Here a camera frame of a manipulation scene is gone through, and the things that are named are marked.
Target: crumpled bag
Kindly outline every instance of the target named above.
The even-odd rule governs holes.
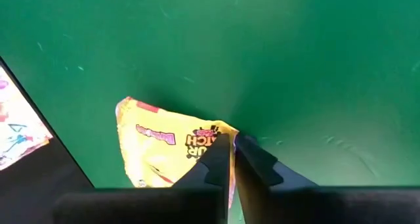
[[[125,172],[135,187],[171,187],[185,175],[221,133],[233,146],[238,132],[222,121],[201,120],[136,101],[116,108]],[[230,159],[230,201],[234,193],[234,149]]]

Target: plastic wrapper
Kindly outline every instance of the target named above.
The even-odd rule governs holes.
[[[185,175],[221,133],[233,139],[237,130],[222,121],[201,120],[136,101],[116,108],[125,172],[135,187],[171,187]],[[230,159],[230,201],[234,190],[234,157]]]

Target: candy wrapper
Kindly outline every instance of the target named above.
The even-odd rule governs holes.
[[[48,144],[52,137],[0,67],[0,170]]]
[[[221,133],[233,141],[238,132],[222,121],[206,121],[136,101],[116,108],[125,172],[135,187],[171,187],[185,175]],[[230,159],[230,201],[234,159]]]

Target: green surface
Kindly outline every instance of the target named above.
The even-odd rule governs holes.
[[[420,0],[1,0],[0,55],[97,187],[130,95],[321,185],[420,184]]]

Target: colorful paper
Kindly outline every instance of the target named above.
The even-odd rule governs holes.
[[[5,169],[53,136],[0,68],[0,170]]]

